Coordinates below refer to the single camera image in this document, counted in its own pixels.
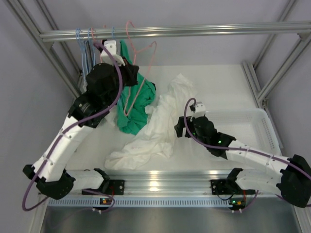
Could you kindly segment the white tank top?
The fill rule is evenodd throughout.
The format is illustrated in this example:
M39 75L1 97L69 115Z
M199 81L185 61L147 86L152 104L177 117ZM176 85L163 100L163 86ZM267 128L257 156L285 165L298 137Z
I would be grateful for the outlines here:
M167 93L159 96L156 107L134 107L127 118L118 102L118 109L108 122L115 121L121 132L133 134L134 138L122 150L106 157L105 168L134 170L156 155L170 158L177 138L174 126L183 115L186 102L195 94L193 83L179 74L170 82Z

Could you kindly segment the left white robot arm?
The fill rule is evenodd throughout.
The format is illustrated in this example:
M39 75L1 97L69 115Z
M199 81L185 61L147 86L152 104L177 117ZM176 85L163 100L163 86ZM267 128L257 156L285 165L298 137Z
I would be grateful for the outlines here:
M93 67L86 77L86 92L70 107L58 136L38 161L24 167L23 173L43 195L59 200L72 191L90 189L104 194L109 190L110 178L101 169L68 171L66 165L109 113L108 107L117 103L117 94L138 83L138 66L125 61L119 69L120 73L107 63Z

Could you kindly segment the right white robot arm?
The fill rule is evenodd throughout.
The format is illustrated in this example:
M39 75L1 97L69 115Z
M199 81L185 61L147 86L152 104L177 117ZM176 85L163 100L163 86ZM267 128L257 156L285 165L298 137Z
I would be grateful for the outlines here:
M255 150L235 137L219 132L206 116L179 117L174 126L177 137L188 137L204 146L212 155L235 161L254 169L234 168L226 179L232 193L257 190L273 193L300 207L311 205L311 167L306 159L277 156Z

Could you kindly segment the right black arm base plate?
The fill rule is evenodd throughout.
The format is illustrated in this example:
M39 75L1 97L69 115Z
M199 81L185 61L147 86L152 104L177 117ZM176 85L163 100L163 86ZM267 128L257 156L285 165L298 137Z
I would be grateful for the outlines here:
M211 191L213 195L231 195L232 191L227 185L226 179L210 180Z

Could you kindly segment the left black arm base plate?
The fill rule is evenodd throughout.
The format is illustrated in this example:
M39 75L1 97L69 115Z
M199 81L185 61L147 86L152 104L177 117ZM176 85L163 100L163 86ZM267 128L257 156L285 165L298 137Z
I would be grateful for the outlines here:
M82 190L82 195L91 195L96 193L106 194L110 196L124 195L125 180L109 180L104 183L98 189L85 189Z

